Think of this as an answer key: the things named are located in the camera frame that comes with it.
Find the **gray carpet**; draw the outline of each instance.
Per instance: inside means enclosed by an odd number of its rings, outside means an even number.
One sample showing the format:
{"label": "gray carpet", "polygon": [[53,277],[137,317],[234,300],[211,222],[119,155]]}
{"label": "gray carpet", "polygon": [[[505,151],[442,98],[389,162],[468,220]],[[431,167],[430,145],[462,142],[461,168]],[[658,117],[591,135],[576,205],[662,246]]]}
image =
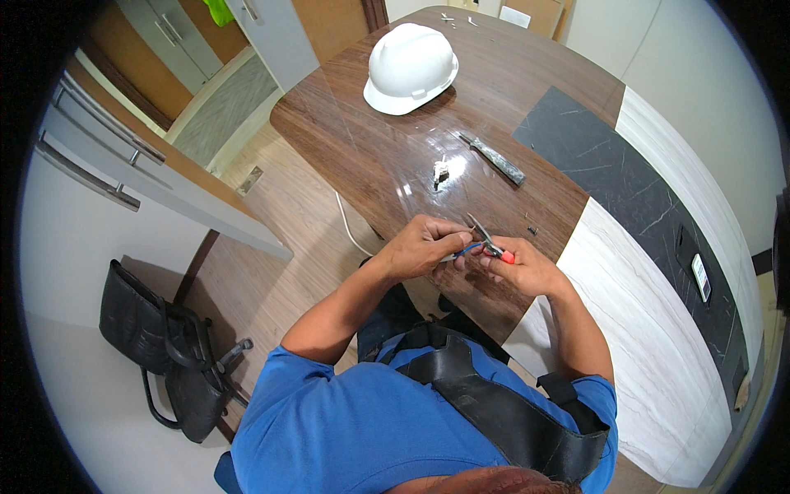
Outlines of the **gray carpet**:
{"label": "gray carpet", "polygon": [[239,67],[186,124],[173,146],[207,168],[236,129],[277,90],[277,83],[256,55]]}

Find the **hand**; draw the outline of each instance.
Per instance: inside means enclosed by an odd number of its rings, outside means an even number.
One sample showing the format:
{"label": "hand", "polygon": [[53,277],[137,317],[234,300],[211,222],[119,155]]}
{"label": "hand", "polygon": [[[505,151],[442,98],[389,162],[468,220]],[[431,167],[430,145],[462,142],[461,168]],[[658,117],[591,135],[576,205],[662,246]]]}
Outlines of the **hand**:
{"label": "hand", "polygon": [[512,252],[516,258],[514,264],[508,264],[485,255],[482,247],[472,249],[472,253],[478,256],[480,265],[494,281],[505,279],[525,295],[545,295],[549,298],[557,296],[570,285],[568,278],[557,265],[549,261],[529,241],[506,236],[492,236],[491,240],[497,247]]}
{"label": "hand", "polygon": [[[446,255],[472,242],[470,228],[452,221],[418,214],[371,261],[395,283],[430,273]],[[455,266],[463,269],[463,258]]]}

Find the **man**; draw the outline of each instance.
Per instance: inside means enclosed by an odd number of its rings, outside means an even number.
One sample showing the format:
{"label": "man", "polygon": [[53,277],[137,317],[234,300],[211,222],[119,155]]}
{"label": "man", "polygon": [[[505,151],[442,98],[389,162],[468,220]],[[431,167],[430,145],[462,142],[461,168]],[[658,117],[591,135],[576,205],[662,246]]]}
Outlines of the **man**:
{"label": "man", "polygon": [[[269,354],[231,448],[241,489],[390,494],[605,490],[617,455],[614,371],[606,340],[554,263],[524,239],[495,236],[493,241],[513,252],[513,265],[476,247],[470,250],[471,259],[453,262],[455,269],[480,262],[494,281],[505,280],[525,295],[549,299],[561,372],[573,380],[578,400],[611,427],[597,467],[593,464],[581,484],[510,466],[431,384],[395,370],[435,350],[427,346],[387,356],[418,322],[414,319],[421,319],[404,300],[401,281],[429,274],[446,255],[472,242],[464,225],[419,215],[305,313]],[[501,349],[484,349],[468,327],[454,329],[471,349],[477,374],[578,432],[568,412],[494,357]],[[332,366],[357,331],[360,360],[374,354],[375,362],[362,362],[335,376]],[[382,356],[391,361],[380,363]]]}

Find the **blue wire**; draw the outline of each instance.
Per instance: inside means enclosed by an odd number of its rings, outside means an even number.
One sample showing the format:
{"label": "blue wire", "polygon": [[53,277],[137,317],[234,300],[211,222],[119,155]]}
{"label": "blue wire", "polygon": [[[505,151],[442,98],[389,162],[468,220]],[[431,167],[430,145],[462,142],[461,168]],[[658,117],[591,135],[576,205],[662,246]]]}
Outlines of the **blue wire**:
{"label": "blue wire", "polygon": [[456,252],[454,255],[455,255],[455,257],[462,256],[462,255],[464,254],[464,252],[468,251],[469,249],[473,249],[473,248],[475,248],[475,247],[478,247],[479,245],[483,245],[483,244],[482,244],[482,243],[473,243],[473,244],[472,244],[472,245],[470,245],[469,247],[466,247],[466,248],[465,248],[463,251],[461,251],[461,252]]}

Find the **electrical wire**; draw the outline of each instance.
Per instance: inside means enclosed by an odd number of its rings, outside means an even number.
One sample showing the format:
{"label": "electrical wire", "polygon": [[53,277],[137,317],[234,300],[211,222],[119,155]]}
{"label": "electrical wire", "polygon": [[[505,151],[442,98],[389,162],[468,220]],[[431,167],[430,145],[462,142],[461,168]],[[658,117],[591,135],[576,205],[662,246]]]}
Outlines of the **electrical wire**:
{"label": "electrical wire", "polygon": [[348,233],[348,238],[351,239],[351,241],[352,241],[352,243],[354,243],[354,245],[356,245],[356,248],[360,249],[362,252],[364,252],[365,254],[369,255],[370,257],[373,257],[373,255],[370,252],[368,252],[365,249],[363,249],[362,246],[359,245],[356,242],[356,240],[354,240],[354,236],[351,234],[351,230],[348,229],[348,220],[346,220],[345,210],[343,210],[343,203],[340,202],[340,194],[337,193],[337,190],[335,190],[335,197],[337,198],[337,206],[340,207],[340,215],[343,217],[343,224],[346,227],[346,233]]}

